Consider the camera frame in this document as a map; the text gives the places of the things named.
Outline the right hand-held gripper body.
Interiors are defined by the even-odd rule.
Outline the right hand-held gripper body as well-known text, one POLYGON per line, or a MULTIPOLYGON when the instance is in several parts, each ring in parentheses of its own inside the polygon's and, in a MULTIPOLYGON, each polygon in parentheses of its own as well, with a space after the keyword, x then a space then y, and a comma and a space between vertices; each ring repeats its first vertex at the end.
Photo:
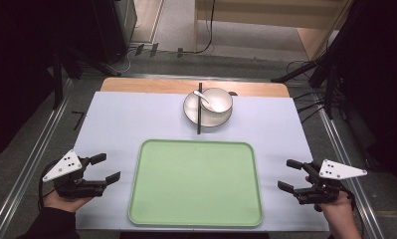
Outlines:
POLYGON ((352 208, 355 206, 354 194, 345 188, 342 180, 365 176, 365 169, 349 166, 329 159, 322 164, 315 162, 303 162, 302 169, 308 174, 310 188, 295 189, 294 197, 299 204, 313 204, 314 209, 321 212, 320 203, 334 201, 340 191, 346 192, 350 199, 352 208))

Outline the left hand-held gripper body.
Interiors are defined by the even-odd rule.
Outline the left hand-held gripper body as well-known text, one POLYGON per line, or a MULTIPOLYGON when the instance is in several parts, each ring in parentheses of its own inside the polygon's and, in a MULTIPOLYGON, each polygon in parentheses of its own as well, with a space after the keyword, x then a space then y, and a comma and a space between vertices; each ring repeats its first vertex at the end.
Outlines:
POLYGON ((47 171, 42 180, 52 181, 57 193, 64 198, 102 196, 107 186, 105 180, 84 179, 84 173, 89 165, 91 165, 90 157, 81 158, 71 149, 47 171))

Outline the person's right hand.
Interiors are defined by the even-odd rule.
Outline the person's right hand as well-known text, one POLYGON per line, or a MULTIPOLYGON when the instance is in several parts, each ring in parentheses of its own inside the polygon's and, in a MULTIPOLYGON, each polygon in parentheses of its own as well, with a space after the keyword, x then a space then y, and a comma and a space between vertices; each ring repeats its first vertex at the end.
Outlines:
POLYGON ((319 207, 329 223, 346 222, 353 218, 351 199, 344 191, 340 191, 334 201, 320 203, 319 207))

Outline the person's left hand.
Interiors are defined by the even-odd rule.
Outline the person's left hand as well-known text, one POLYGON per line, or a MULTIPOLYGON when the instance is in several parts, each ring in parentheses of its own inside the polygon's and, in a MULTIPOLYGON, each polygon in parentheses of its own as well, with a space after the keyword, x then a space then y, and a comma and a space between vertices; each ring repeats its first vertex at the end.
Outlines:
POLYGON ((61 197, 56 191, 50 192, 44 199, 44 206, 56 208, 71 213, 76 213, 80 208, 89 203, 91 197, 68 199, 61 197))

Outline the white table mat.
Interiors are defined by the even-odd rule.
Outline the white table mat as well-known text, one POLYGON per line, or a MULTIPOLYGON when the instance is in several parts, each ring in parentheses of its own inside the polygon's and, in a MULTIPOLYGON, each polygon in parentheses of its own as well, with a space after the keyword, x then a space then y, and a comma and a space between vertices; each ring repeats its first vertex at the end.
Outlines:
POLYGON ((95 94, 75 143, 80 156, 104 152, 106 161, 87 169, 87 179, 120 172, 119 182, 77 214, 80 229, 118 231, 325 231, 323 216, 278 189, 279 181, 304 187, 303 172, 288 159, 312 159, 295 104, 290 98, 236 97, 233 113, 222 125, 197 126, 184 113, 182 95, 95 94), (128 217, 138 155, 149 139, 245 142, 254 150, 263 209, 256 227, 136 225, 128 217))

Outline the green plastic tray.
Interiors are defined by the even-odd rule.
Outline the green plastic tray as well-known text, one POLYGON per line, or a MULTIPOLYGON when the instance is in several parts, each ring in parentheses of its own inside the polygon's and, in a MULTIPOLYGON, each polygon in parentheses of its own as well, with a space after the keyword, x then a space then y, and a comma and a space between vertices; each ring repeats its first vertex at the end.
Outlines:
POLYGON ((258 226, 263 209, 253 148, 230 141, 145 141, 128 217, 136 225, 258 226))

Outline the black tripod stand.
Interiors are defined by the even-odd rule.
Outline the black tripod stand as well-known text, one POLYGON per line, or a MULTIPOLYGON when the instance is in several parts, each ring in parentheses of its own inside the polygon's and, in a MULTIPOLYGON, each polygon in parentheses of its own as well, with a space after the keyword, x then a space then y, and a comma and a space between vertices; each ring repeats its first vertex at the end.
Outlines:
POLYGON ((308 80, 309 86, 312 89, 317 89, 323 84, 323 82, 326 82, 325 98, 323 100, 322 107, 328 117, 332 119, 331 109, 333 102, 333 90, 334 84, 338 79, 338 55, 350 28, 351 23, 345 22, 338 31, 332 43, 327 47, 323 54, 321 54, 315 60, 309 61, 306 65, 303 65, 282 77, 271 79, 271 82, 285 83, 296 76, 313 70, 313 73, 308 80))

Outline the white bowl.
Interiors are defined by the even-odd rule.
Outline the white bowl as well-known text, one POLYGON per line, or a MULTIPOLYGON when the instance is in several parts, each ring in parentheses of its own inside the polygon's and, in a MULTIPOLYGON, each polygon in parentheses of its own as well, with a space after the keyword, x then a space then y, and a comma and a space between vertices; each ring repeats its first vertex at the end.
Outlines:
POLYGON ((217 92, 218 94, 220 94, 222 96, 223 101, 224 101, 224 106, 225 106, 225 112, 227 112, 228 110, 230 110, 232 108, 233 98, 228 92, 226 92, 223 89, 219 89, 219 88, 211 88, 211 89, 207 89, 207 90, 217 92))

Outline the white ceramic spoon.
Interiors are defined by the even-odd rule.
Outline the white ceramic spoon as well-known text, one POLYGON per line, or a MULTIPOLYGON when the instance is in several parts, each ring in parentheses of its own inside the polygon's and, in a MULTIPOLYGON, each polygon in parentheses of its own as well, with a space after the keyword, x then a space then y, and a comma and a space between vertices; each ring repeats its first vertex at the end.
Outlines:
POLYGON ((194 91, 193 94, 201 99, 202 105, 209 111, 221 113, 225 111, 224 101, 220 94, 207 90, 204 93, 194 91))

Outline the black chopsticks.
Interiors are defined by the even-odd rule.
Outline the black chopsticks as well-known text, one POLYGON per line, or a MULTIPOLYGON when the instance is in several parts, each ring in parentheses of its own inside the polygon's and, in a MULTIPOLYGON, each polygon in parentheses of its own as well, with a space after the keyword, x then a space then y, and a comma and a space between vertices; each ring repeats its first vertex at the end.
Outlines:
MULTIPOLYGON (((198 93, 202 93, 202 83, 198 84, 198 93)), ((197 96, 197 134, 201 134, 201 97, 197 96)))

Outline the white round plate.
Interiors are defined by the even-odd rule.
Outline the white round plate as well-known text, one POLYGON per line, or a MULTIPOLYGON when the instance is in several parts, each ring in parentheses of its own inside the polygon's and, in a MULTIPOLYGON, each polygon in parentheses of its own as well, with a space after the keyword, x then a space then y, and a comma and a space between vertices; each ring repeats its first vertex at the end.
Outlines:
MULTIPOLYGON (((197 96, 190 93, 183 103, 183 110, 186 116, 194 123, 197 123, 197 96)), ((212 113, 202 108, 201 106, 201 125, 207 127, 218 126, 226 122, 233 111, 233 107, 224 113, 212 113)))

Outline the black cabinet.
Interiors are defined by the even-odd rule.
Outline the black cabinet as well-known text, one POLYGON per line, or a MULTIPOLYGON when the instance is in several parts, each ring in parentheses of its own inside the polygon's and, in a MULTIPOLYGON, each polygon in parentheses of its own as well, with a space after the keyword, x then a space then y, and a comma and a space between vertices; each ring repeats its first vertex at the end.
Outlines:
POLYGON ((89 52, 103 63, 113 63, 127 53, 137 15, 133 0, 89 0, 92 18, 89 52))

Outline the light wooden desk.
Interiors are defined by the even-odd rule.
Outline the light wooden desk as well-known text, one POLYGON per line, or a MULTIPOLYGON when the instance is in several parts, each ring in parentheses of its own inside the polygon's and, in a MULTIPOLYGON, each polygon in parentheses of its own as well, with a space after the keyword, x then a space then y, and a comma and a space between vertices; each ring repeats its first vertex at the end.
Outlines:
POLYGON ((307 57, 315 60, 339 30, 354 0, 215 0, 213 20, 294 27, 307 57))

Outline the metal floor rail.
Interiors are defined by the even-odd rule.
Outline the metal floor rail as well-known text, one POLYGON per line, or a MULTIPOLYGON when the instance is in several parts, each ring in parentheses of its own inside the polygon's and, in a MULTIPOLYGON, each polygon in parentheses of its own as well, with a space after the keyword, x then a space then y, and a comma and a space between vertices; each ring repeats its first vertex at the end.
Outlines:
POLYGON ((49 115, 33 149, 31 150, 24 166, 22 167, 11 191, 7 195, 0 209, 0 239, 3 238, 12 218, 15 214, 27 187, 37 170, 41 158, 51 140, 56 127, 67 107, 69 98, 74 87, 72 79, 66 79, 63 87, 63 101, 49 115))
MULTIPOLYGON (((334 120, 328 117, 327 113, 322 107, 319 107, 319 115, 335 151, 337 161, 351 166, 352 162, 342 143, 342 140, 334 124, 334 120)), ((364 239, 385 239, 375 212, 372 209, 368 196, 365 194, 365 191, 362 188, 360 180, 358 178, 350 178, 346 179, 345 182, 355 195, 356 208, 359 212, 359 216, 364 227, 364 239)))

